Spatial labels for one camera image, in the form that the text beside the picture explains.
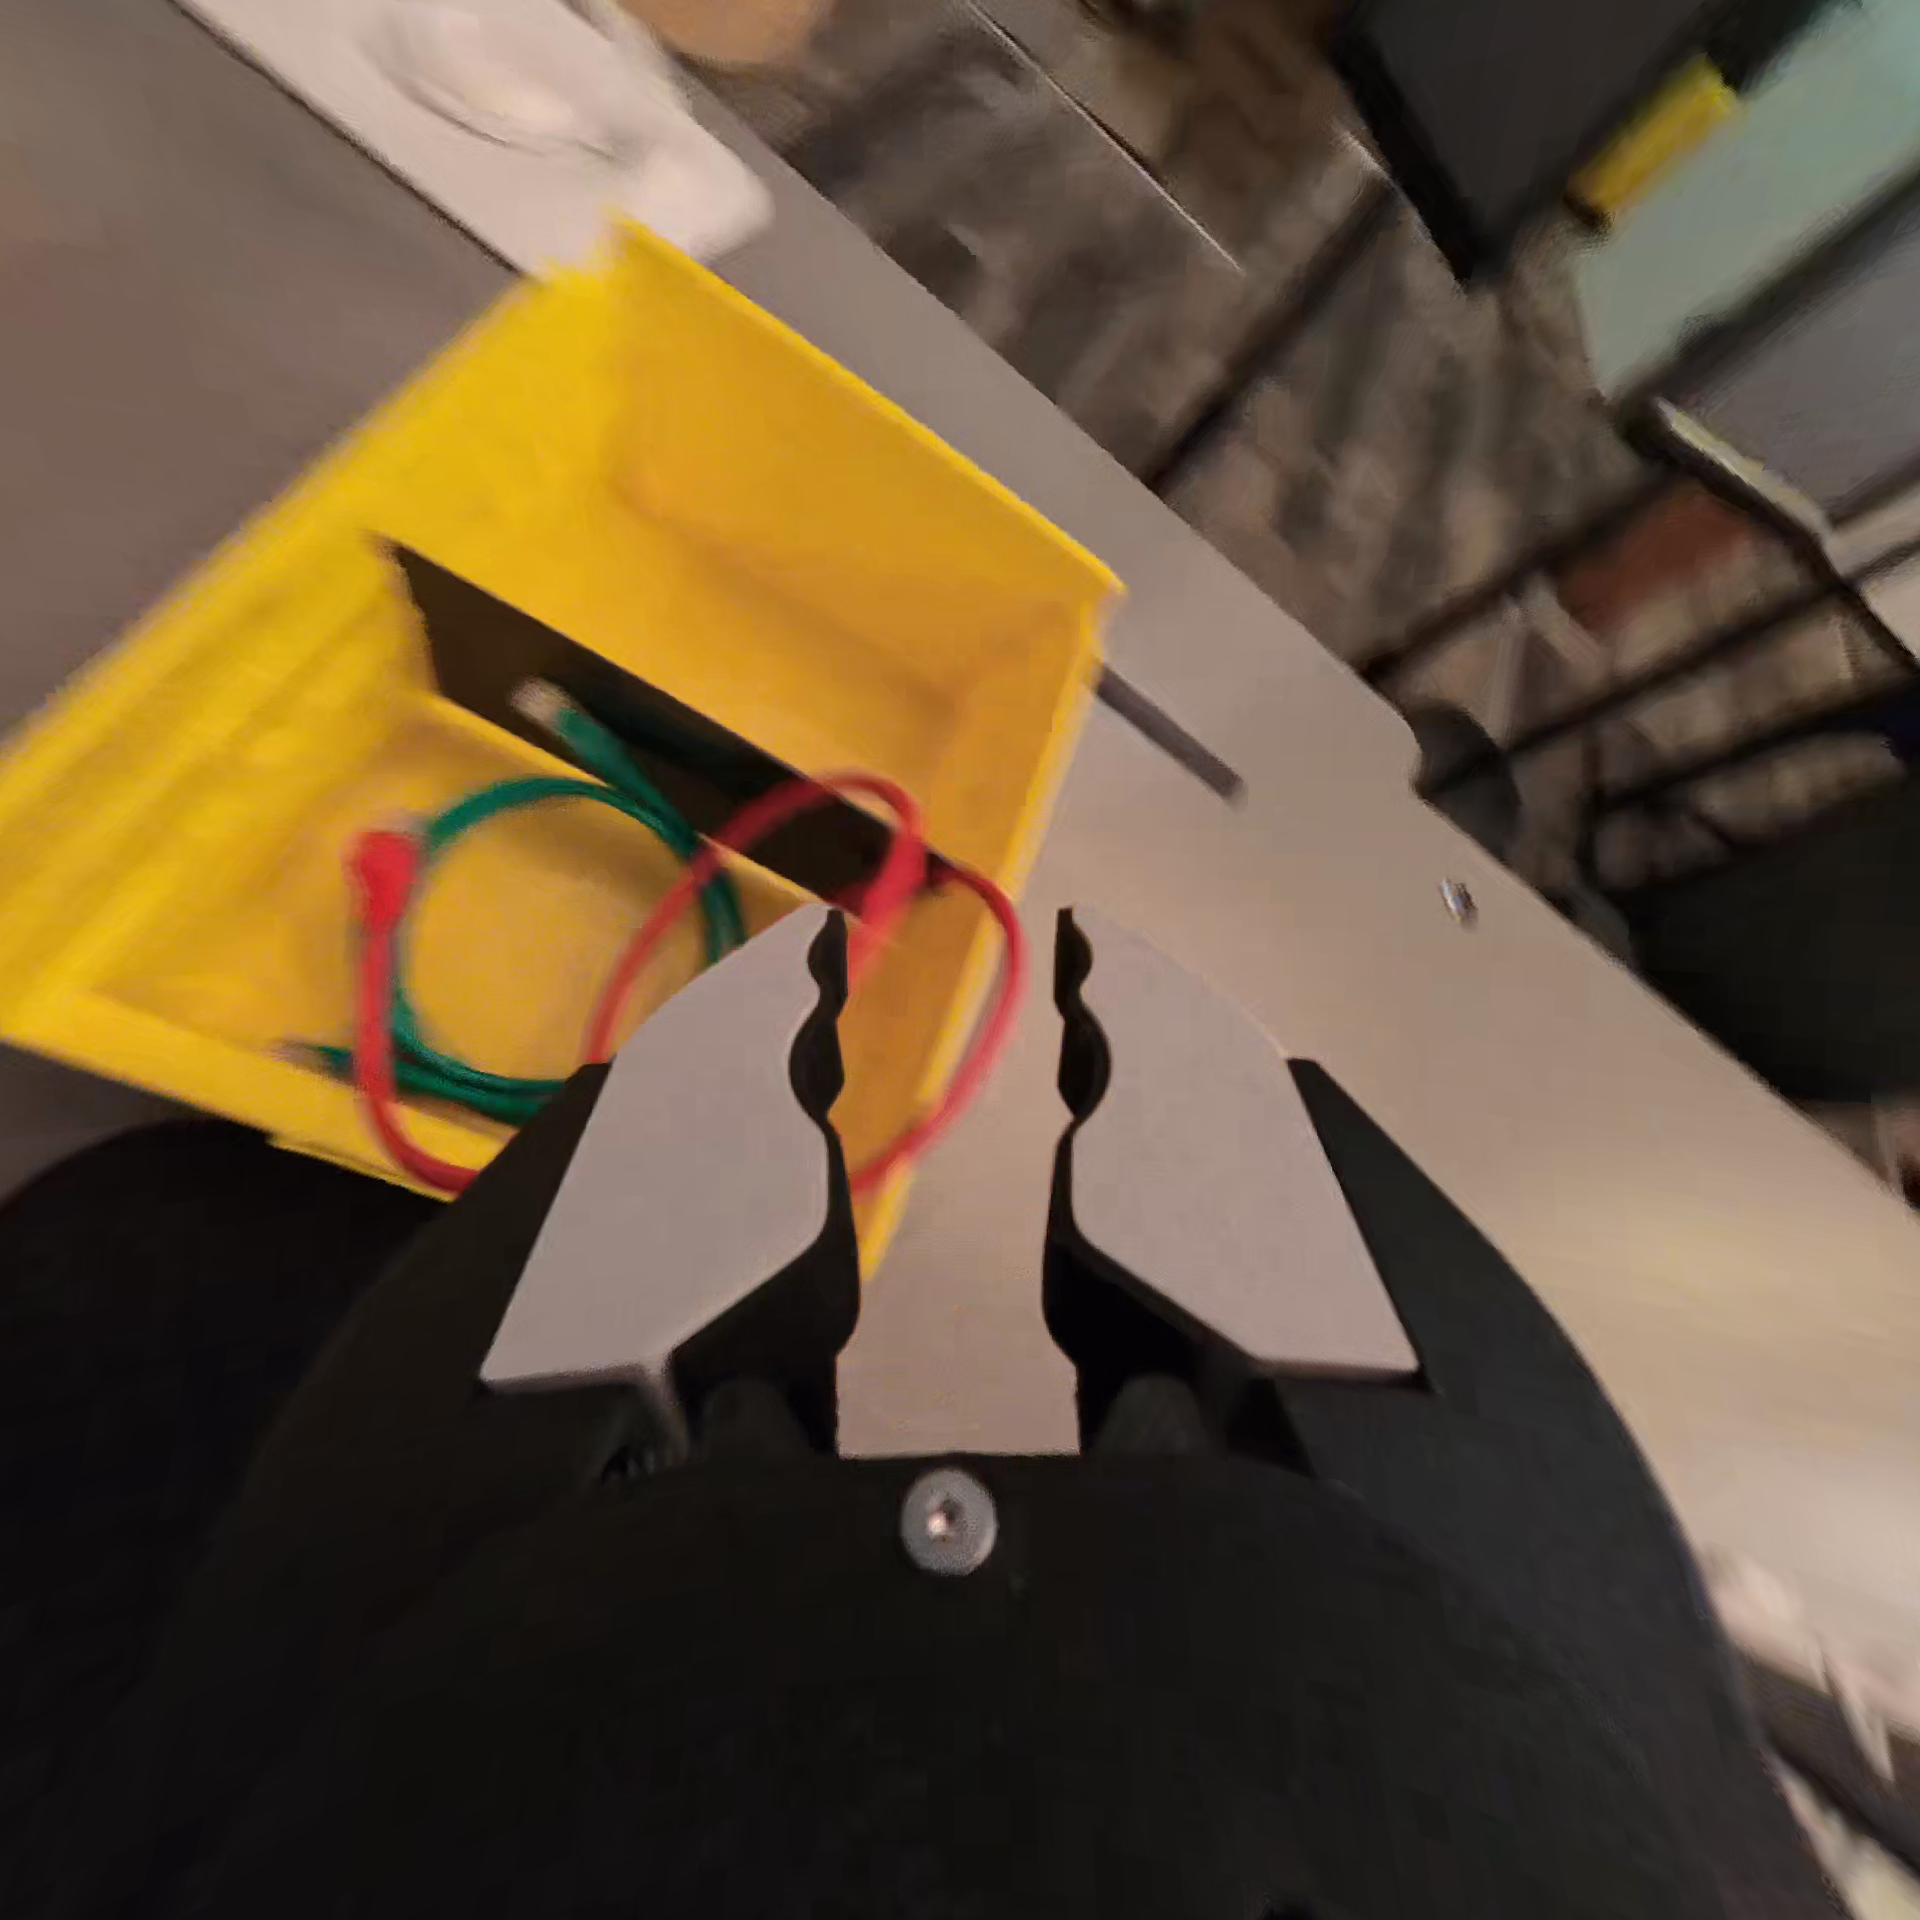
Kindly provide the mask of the black flat monitor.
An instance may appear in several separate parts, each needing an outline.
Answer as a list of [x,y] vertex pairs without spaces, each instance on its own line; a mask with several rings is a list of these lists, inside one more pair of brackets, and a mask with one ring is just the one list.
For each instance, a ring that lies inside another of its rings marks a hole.
[[1359,4],[1327,62],[1451,277],[1523,229],[1699,50],[1712,4]]

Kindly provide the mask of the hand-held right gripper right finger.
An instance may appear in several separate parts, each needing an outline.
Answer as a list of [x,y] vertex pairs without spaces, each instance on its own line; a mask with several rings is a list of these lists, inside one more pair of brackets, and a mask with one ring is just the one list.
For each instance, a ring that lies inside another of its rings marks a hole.
[[1054,934],[1060,1098],[1043,1315],[1095,1450],[1129,1399],[1282,1450],[1281,1382],[1412,1387],[1421,1359],[1304,1088],[1232,995],[1119,920]]

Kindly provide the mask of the black framed display panel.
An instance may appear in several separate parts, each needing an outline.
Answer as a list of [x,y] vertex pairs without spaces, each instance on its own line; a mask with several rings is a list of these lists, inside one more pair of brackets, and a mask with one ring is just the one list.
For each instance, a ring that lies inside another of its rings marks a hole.
[[1917,5],[1834,5],[1585,254],[1601,394],[1658,397],[1844,523],[1914,484]]

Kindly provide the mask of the yellow plastic bin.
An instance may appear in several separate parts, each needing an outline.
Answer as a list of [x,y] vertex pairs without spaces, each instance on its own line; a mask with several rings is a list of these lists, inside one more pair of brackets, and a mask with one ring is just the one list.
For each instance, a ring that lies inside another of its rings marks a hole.
[[912,798],[1016,897],[1111,572],[628,229],[503,295],[6,747],[6,1043],[396,1178],[354,1095],[345,872],[540,737],[457,706],[389,546],[804,775]]

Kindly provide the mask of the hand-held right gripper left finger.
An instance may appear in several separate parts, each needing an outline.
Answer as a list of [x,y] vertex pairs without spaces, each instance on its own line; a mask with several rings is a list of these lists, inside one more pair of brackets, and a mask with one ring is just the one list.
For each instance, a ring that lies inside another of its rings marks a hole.
[[845,919],[750,939],[618,1051],[482,1363],[497,1395],[636,1389],[674,1447],[711,1398],[777,1398],[837,1452],[860,1258],[837,1022]]

